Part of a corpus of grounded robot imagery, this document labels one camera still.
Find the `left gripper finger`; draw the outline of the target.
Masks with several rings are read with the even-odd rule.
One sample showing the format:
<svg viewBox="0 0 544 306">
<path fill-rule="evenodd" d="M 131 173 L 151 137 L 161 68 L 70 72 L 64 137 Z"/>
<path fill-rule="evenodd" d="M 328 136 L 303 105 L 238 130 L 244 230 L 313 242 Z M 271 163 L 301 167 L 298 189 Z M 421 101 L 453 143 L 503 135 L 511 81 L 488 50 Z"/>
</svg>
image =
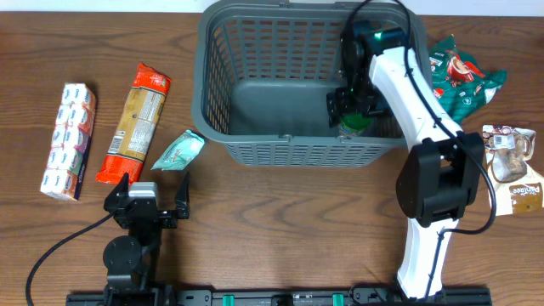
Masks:
<svg viewBox="0 0 544 306">
<path fill-rule="evenodd" d="M 182 184 L 180 185 L 175 197 L 174 202 L 177 211 L 189 211 L 190 210 L 190 173 L 186 173 Z"/>
<path fill-rule="evenodd" d="M 128 195 L 128 189 L 129 189 L 129 174 L 124 173 L 122 175 L 120 182 L 117 184 L 114 190 L 110 193 L 110 198 L 113 200 L 117 200 L 119 197 L 126 197 Z"/>
</svg>

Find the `green lid jar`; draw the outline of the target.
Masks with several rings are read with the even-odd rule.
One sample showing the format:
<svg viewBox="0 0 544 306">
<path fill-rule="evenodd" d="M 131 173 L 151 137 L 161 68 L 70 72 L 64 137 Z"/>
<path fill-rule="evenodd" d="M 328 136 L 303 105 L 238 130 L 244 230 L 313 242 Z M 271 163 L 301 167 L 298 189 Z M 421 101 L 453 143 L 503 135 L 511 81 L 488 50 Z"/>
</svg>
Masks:
<svg viewBox="0 0 544 306">
<path fill-rule="evenodd" d="M 361 114 L 347 114 L 341 117 L 338 131 L 342 136 L 359 137 L 369 131 L 374 119 Z"/>
</svg>

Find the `orange pasta package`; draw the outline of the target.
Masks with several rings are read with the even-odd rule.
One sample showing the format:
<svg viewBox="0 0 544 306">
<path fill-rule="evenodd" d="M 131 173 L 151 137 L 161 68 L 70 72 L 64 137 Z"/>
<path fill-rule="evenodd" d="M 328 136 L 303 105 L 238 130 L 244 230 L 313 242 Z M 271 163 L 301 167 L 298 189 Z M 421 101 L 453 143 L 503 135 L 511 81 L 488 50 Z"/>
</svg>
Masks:
<svg viewBox="0 0 544 306">
<path fill-rule="evenodd" d="M 117 184 L 124 174 L 130 183 L 139 180 L 170 85 L 168 76 L 143 63 L 138 65 L 96 181 Z"/>
</svg>

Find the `mint green wipes packet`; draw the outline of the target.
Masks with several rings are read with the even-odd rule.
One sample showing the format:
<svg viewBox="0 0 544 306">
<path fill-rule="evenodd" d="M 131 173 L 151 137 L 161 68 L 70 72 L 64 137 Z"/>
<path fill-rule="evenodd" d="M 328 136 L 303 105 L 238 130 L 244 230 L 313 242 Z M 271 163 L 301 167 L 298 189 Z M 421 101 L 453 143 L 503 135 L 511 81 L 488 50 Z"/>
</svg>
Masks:
<svg viewBox="0 0 544 306">
<path fill-rule="evenodd" d="M 199 155 L 204 144 L 201 136 L 186 130 L 168 146 L 151 169 L 183 171 Z"/>
</svg>

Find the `green coffee bag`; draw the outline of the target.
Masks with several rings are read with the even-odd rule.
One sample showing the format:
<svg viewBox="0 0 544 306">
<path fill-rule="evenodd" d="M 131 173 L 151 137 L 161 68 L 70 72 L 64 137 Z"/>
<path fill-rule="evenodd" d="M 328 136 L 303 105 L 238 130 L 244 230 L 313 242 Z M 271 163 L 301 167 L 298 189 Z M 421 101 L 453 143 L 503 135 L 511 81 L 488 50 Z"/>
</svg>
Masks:
<svg viewBox="0 0 544 306">
<path fill-rule="evenodd" d="M 433 94 L 458 124 L 489 104 L 507 80 L 505 70 L 481 69 L 471 54 L 458 49 L 453 35 L 434 44 L 428 54 Z"/>
</svg>

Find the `dried mushroom bag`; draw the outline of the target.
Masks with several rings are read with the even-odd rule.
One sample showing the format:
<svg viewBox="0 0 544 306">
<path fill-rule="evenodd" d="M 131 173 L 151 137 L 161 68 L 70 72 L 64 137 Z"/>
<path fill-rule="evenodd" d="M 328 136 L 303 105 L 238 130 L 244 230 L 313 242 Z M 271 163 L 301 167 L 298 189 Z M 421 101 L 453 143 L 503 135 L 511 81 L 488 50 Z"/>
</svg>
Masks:
<svg viewBox="0 0 544 306">
<path fill-rule="evenodd" d="M 535 150 L 536 132 L 506 125 L 484 125 L 486 170 L 496 193 L 498 216 L 543 208 L 543 176 L 528 161 Z"/>
</svg>

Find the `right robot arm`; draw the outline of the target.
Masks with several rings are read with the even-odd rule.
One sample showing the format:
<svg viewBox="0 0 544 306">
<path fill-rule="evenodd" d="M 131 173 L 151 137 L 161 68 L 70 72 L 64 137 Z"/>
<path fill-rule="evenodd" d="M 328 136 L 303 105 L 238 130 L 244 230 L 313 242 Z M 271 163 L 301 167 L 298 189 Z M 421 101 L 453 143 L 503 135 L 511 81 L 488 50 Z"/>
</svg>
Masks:
<svg viewBox="0 0 544 306">
<path fill-rule="evenodd" d="M 440 105 L 410 39 L 410 29 L 348 23 L 340 34 L 346 85 L 326 96 L 326 107 L 331 127 L 350 115 L 390 114 L 399 124 L 408 156 L 396 196 L 408 230 L 396 281 L 404 298 L 423 301 L 443 288 L 447 244 L 475 200 L 484 143 Z"/>
</svg>

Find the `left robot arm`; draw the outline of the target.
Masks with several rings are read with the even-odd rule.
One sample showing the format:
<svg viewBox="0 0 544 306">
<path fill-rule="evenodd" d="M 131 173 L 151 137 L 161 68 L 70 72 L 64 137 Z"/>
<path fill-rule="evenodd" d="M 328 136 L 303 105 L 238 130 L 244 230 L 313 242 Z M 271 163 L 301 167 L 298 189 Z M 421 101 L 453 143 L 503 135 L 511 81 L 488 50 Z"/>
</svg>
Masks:
<svg viewBox="0 0 544 306">
<path fill-rule="evenodd" d="M 153 182 L 130 183 L 124 174 L 105 198 L 104 209 L 124 230 L 105 247 L 106 305 L 175 305 L 171 286 L 155 282 L 162 231 L 178 227 L 190 217 L 190 176 L 186 174 L 175 197 L 175 208 L 158 207 L 158 187 Z"/>
</svg>

